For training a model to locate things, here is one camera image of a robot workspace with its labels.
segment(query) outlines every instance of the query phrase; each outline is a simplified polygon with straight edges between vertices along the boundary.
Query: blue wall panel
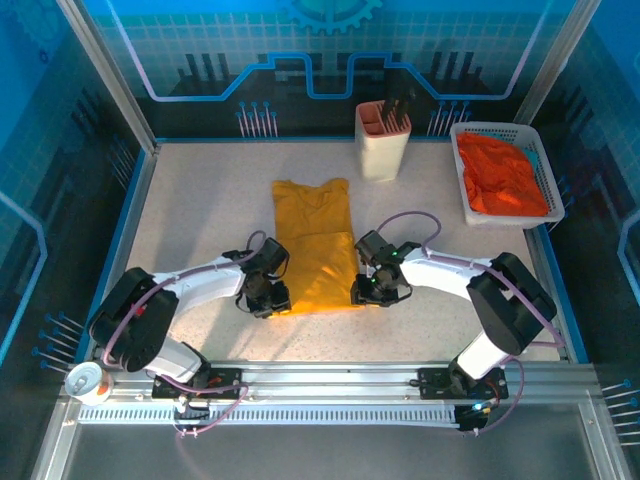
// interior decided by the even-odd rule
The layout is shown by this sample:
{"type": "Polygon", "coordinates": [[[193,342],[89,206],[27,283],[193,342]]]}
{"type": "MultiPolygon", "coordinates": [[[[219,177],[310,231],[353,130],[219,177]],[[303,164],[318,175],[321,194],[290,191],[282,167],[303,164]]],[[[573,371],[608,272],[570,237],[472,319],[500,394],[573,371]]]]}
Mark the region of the blue wall panel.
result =
{"type": "Polygon", "coordinates": [[[89,10],[158,136],[271,136],[244,120],[266,111],[241,106],[265,101],[279,135],[348,135],[358,103],[408,88],[414,133],[445,136],[432,114],[513,118],[573,5],[512,3],[92,0],[89,10]]]}
{"type": "MultiPolygon", "coordinates": [[[[535,120],[567,216],[551,242],[603,384],[640,383],[638,4],[604,0],[535,120]]],[[[640,473],[637,449],[625,450],[640,473]]]]}
{"type": "Polygon", "coordinates": [[[45,319],[86,320],[139,145],[55,2],[0,2],[0,62],[0,477],[21,479],[76,348],[45,319]]]}

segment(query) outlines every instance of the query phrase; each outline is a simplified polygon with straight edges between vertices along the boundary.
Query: cable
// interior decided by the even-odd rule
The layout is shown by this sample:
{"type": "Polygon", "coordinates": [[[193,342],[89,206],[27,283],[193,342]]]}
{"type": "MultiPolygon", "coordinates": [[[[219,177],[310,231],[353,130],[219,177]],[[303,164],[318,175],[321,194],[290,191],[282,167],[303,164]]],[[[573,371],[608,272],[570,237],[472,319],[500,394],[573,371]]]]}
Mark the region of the cable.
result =
{"type": "Polygon", "coordinates": [[[442,223],[440,222],[440,219],[438,217],[436,217],[435,215],[433,215],[432,213],[423,212],[421,210],[408,210],[406,212],[396,213],[395,215],[390,216],[384,222],[382,222],[380,224],[380,226],[376,229],[376,232],[380,233],[380,230],[382,230],[384,227],[386,227],[388,223],[393,222],[397,218],[406,217],[408,215],[421,215],[423,217],[429,217],[431,220],[436,222],[436,231],[434,233],[432,233],[429,237],[427,237],[427,239],[423,243],[425,243],[425,244],[429,243],[431,240],[433,240],[438,235],[440,235],[440,232],[442,231],[442,223]]]}
{"type": "Polygon", "coordinates": [[[500,406],[500,392],[498,392],[498,389],[496,388],[496,386],[493,384],[493,382],[487,380],[486,382],[484,382],[486,385],[488,385],[491,390],[493,390],[493,393],[496,396],[496,408],[498,408],[500,406]]]}
{"type": "Polygon", "coordinates": [[[473,429],[474,433],[476,434],[476,437],[478,435],[480,435],[480,434],[484,434],[484,433],[490,432],[491,430],[496,428],[498,425],[503,423],[507,419],[507,417],[509,415],[511,415],[511,412],[513,412],[513,410],[516,408],[516,405],[518,405],[518,403],[520,402],[520,399],[522,398],[522,392],[524,390],[524,367],[522,366],[522,362],[520,360],[518,360],[517,358],[511,357],[509,359],[509,362],[515,362],[518,365],[518,368],[520,369],[520,386],[518,387],[518,392],[516,393],[516,396],[513,397],[513,403],[511,405],[509,405],[509,408],[507,409],[507,411],[504,412],[504,415],[502,415],[500,418],[498,418],[498,420],[496,420],[495,422],[493,422],[490,425],[487,425],[484,428],[481,428],[481,429],[474,428],[473,429]]]}
{"type": "Polygon", "coordinates": [[[240,310],[242,313],[249,313],[249,314],[250,314],[250,313],[251,313],[251,310],[245,310],[244,308],[242,308],[242,307],[240,306],[240,302],[242,301],[242,297],[243,297],[243,296],[244,296],[244,295],[242,295],[242,292],[240,292],[240,293],[236,296],[236,301],[235,301],[236,308],[237,308],[238,310],[240,310]]]}
{"type": "Polygon", "coordinates": [[[240,396],[238,397],[238,399],[229,407],[227,408],[224,413],[222,415],[220,415],[214,422],[210,423],[209,425],[206,425],[204,427],[200,427],[200,428],[193,428],[192,430],[180,430],[175,424],[173,425],[173,427],[179,431],[182,435],[193,435],[198,436],[201,433],[204,433],[208,430],[211,430],[212,428],[214,428],[216,425],[220,424],[220,422],[222,422],[225,418],[227,418],[229,415],[231,415],[233,413],[233,411],[238,408],[238,406],[240,405],[240,403],[244,400],[244,398],[247,396],[247,394],[249,393],[249,385],[247,383],[238,383],[236,385],[227,385],[226,387],[213,387],[213,388],[193,388],[193,387],[189,387],[188,385],[184,385],[176,380],[174,380],[171,377],[168,377],[166,375],[160,375],[160,378],[162,378],[165,382],[169,383],[170,385],[172,385],[173,387],[182,390],[184,392],[188,392],[188,393],[222,393],[222,392],[228,392],[229,390],[237,390],[237,389],[242,389],[242,393],[240,394],[240,396]]]}
{"type": "MultiPolygon", "coordinates": [[[[433,215],[431,213],[428,213],[428,212],[419,211],[419,210],[411,210],[411,211],[401,212],[401,213],[398,213],[396,215],[393,215],[393,216],[389,217],[387,220],[382,222],[376,231],[380,232],[380,230],[382,230],[382,228],[385,225],[387,225],[389,222],[395,220],[396,218],[404,217],[404,216],[407,216],[407,215],[422,215],[422,216],[425,216],[425,217],[429,217],[434,222],[436,222],[436,226],[437,226],[436,232],[431,234],[424,242],[422,242],[422,245],[421,245],[422,254],[425,257],[430,258],[432,260],[436,260],[436,261],[441,262],[441,263],[444,263],[446,265],[452,265],[452,266],[455,266],[455,267],[478,268],[479,270],[482,270],[484,272],[488,272],[490,275],[493,275],[495,278],[500,280],[500,282],[502,282],[502,284],[504,286],[506,286],[511,291],[511,293],[513,295],[515,295],[515,297],[518,300],[520,300],[520,302],[522,302],[523,305],[525,305],[527,307],[527,309],[533,314],[533,316],[536,318],[536,320],[538,320],[540,322],[540,324],[551,333],[551,335],[553,336],[553,338],[555,340],[555,343],[551,343],[551,342],[531,342],[530,345],[544,346],[544,347],[556,347],[556,348],[561,348],[561,347],[564,347],[566,345],[564,339],[560,336],[560,334],[555,329],[555,327],[553,325],[551,325],[551,322],[549,322],[546,318],[544,318],[544,316],[540,313],[540,311],[536,308],[536,306],[533,303],[531,303],[529,301],[529,299],[527,297],[525,297],[525,295],[518,289],[518,287],[516,287],[502,273],[496,271],[495,269],[493,269],[491,267],[483,265],[481,263],[472,263],[472,262],[470,262],[468,260],[445,257],[445,256],[442,256],[442,255],[438,255],[438,254],[434,254],[432,252],[429,252],[427,250],[428,243],[431,240],[433,240],[434,238],[436,238],[436,236],[438,236],[438,234],[442,230],[442,224],[440,223],[440,220],[435,215],[433,215]]],[[[490,432],[491,430],[496,428],[498,425],[502,424],[507,419],[507,417],[509,417],[509,415],[511,415],[511,412],[513,412],[513,410],[516,408],[516,405],[518,405],[518,403],[520,402],[520,398],[522,397],[522,392],[524,390],[524,367],[522,366],[522,362],[520,362],[520,360],[518,360],[517,358],[515,358],[515,357],[513,357],[511,355],[509,355],[502,362],[502,364],[505,365],[505,364],[507,364],[509,362],[517,363],[518,368],[520,369],[520,387],[518,388],[518,392],[516,393],[516,395],[515,395],[515,397],[513,399],[513,403],[511,405],[509,405],[509,408],[504,413],[504,415],[502,415],[498,420],[496,420],[492,424],[490,424],[490,425],[488,425],[488,426],[486,426],[486,427],[484,427],[482,429],[477,429],[477,428],[474,429],[474,433],[475,433],[476,437],[478,435],[480,435],[480,434],[484,434],[484,433],[490,432]]]]}
{"type": "Polygon", "coordinates": [[[285,274],[287,273],[287,269],[289,268],[289,258],[291,258],[289,255],[287,255],[287,259],[284,261],[284,270],[282,271],[282,273],[276,277],[271,276],[271,275],[267,275],[267,278],[269,280],[281,280],[282,277],[285,276],[285,274]]]}
{"type": "Polygon", "coordinates": [[[484,272],[489,273],[490,275],[494,276],[495,278],[497,278],[498,280],[500,280],[500,282],[502,282],[502,284],[507,287],[511,293],[518,299],[520,300],[520,302],[522,302],[522,304],[527,307],[527,309],[531,312],[531,314],[536,318],[536,320],[538,320],[542,326],[544,328],[546,328],[551,335],[553,336],[553,339],[555,340],[555,343],[549,343],[549,342],[532,342],[531,345],[534,346],[545,346],[545,347],[556,347],[556,348],[562,348],[566,345],[564,339],[560,336],[560,334],[558,333],[558,331],[555,329],[555,327],[553,325],[551,325],[551,322],[549,322],[546,318],[544,318],[544,316],[540,313],[540,311],[535,307],[535,305],[533,303],[531,303],[529,301],[529,299],[527,297],[525,297],[525,295],[518,289],[518,287],[516,287],[508,278],[506,278],[502,273],[494,270],[491,267],[488,267],[486,265],[483,265],[481,263],[473,263],[470,262],[468,260],[464,260],[464,259],[459,259],[459,258],[451,258],[451,257],[445,257],[442,255],[438,255],[437,253],[433,253],[433,252],[429,252],[427,250],[427,245],[430,241],[432,241],[434,238],[436,238],[440,232],[442,231],[442,223],[440,222],[440,220],[438,219],[438,217],[436,217],[435,215],[429,213],[429,212],[424,212],[421,210],[409,210],[406,212],[400,212],[397,213],[395,215],[392,215],[391,217],[387,218],[384,222],[382,222],[380,224],[380,226],[378,227],[378,229],[376,230],[377,232],[380,232],[380,230],[382,230],[389,222],[400,218],[400,217],[404,217],[404,216],[408,216],[408,215],[421,215],[423,217],[429,217],[430,219],[432,219],[435,223],[436,223],[436,231],[435,233],[432,233],[429,237],[427,237],[427,239],[422,242],[422,254],[427,257],[430,258],[432,260],[436,260],[440,263],[444,263],[446,265],[451,265],[454,267],[462,267],[462,268],[477,268],[479,270],[482,270],[484,272]]]}
{"type": "Polygon", "coordinates": [[[127,314],[124,316],[120,324],[117,326],[117,328],[113,332],[113,335],[111,335],[111,338],[107,342],[107,345],[104,349],[104,353],[102,354],[102,361],[105,363],[105,365],[108,365],[110,367],[118,367],[118,366],[122,367],[122,365],[119,365],[118,363],[114,363],[111,360],[109,360],[109,355],[111,354],[111,351],[113,350],[114,345],[118,341],[118,338],[120,338],[120,335],[122,335],[122,332],[127,327],[127,325],[129,324],[133,316],[141,307],[143,307],[149,301],[151,297],[153,297],[156,293],[158,293],[164,287],[168,285],[172,285],[176,283],[178,280],[182,280],[184,278],[191,277],[199,273],[209,272],[211,270],[219,270],[221,268],[233,267],[235,265],[239,265],[243,262],[246,262],[252,259],[254,256],[258,254],[260,249],[264,246],[265,241],[267,240],[267,234],[263,230],[256,230],[249,236],[249,241],[247,243],[249,244],[256,235],[262,235],[262,242],[260,243],[260,246],[256,250],[251,252],[246,257],[242,257],[238,260],[231,260],[229,262],[220,263],[217,265],[204,265],[202,267],[192,268],[183,273],[177,274],[175,277],[171,277],[164,280],[163,282],[160,282],[159,284],[151,288],[148,292],[146,292],[142,297],[140,297],[140,299],[131,306],[131,308],[129,309],[127,314]]]}

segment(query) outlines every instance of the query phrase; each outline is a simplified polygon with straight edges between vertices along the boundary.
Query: white robotic arm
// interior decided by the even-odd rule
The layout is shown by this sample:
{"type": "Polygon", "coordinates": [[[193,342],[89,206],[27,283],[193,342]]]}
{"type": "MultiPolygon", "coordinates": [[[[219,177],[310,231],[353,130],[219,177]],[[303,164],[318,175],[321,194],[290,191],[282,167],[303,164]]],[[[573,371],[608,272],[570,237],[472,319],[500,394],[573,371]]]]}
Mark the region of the white robotic arm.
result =
{"type": "Polygon", "coordinates": [[[256,317],[290,308],[289,292],[273,275],[288,261],[289,254],[268,238],[257,252],[232,251],[204,265],[179,272],[148,274],[140,268],[125,272],[91,319],[89,333],[99,346],[117,339],[110,356],[126,371],[141,369],[167,375],[186,383],[207,361],[193,348],[167,336],[174,318],[215,298],[243,296],[256,317]],[[126,316],[143,295],[159,289],[127,320],[126,316]]]}
{"type": "Polygon", "coordinates": [[[413,287],[431,287],[473,303],[484,330],[449,366],[454,390],[465,395],[489,372],[519,355],[542,330],[542,324],[489,270],[510,278],[536,309],[550,320],[556,314],[551,298],[520,260],[508,253],[495,259],[470,259],[438,253],[407,242],[399,248],[371,231],[356,243],[367,275],[352,287],[355,304],[391,306],[411,296],[413,287]],[[400,296],[399,288],[409,290],[400,296]]]}

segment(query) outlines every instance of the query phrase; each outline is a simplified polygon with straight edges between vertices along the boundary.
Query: white plastic basket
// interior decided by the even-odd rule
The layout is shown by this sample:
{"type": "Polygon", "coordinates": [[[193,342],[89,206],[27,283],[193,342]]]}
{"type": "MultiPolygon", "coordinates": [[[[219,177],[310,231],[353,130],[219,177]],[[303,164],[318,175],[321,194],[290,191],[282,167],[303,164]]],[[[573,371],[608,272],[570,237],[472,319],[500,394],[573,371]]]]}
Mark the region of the white plastic basket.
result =
{"type": "Polygon", "coordinates": [[[464,216],[468,225],[486,227],[518,227],[533,228],[546,222],[559,222],[564,218],[564,205],[558,191],[553,172],[549,165],[549,159],[544,151],[540,135],[528,125],[516,125],[515,123],[491,123],[491,122],[461,122],[451,127],[451,141],[453,142],[453,155],[456,159],[456,170],[462,194],[464,216]],[[549,206],[549,212],[544,217],[509,217],[501,215],[487,215],[471,210],[467,190],[464,186],[464,163],[458,151],[458,134],[471,132],[477,134],[491,134],[507,143],[519,148],[526,148],[538,154],[538,166],[535,169],[535,178],[544,199],[549,206]]]}

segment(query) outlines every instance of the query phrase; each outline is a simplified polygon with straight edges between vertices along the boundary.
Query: black mounting bracket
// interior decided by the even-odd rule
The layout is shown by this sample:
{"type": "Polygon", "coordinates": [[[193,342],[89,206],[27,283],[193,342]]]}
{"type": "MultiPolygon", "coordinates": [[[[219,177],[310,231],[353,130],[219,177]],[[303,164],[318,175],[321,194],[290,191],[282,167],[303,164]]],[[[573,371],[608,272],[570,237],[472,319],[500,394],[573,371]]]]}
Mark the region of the black mounting bracket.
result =
{"type": "Polygon", "coordinates": [[[412,387],[420,389],[421,400],[491,400],[496,398],[496,392],[500,400],[509,398],[509,390],[501,368],[492,369],[482,380],[470,389],[466,395],[460,395],[452,388],[451,372],[448,368],[420,368],[418,379],[411,380],[412,387]]]}
{"type": "MultiPolygon", "coordinates": [[[[230,385],[236,385],[242,382],[242,369],[240,368],[218,368],[215,365],[208,363],[203,364],[203,367],[194,375],[194,377],[187,383],[187,386],[194,388],[215,388],[215,387],[227,387],[230,385]]],[[[222,393],[189,393],[187,394],[192,400],[195,399],[224,399],[224,400],[237,400],[240,398],[241,387],[233,390],[227,390],[222,393]]],[[[180,395],[184,394],[182,390],[173,387],[170,383],[164,381],[160,377],[156,377],[153,382],[153,390],[151,391],[151,398],[172,400],[177,399],[180,395]]]]}

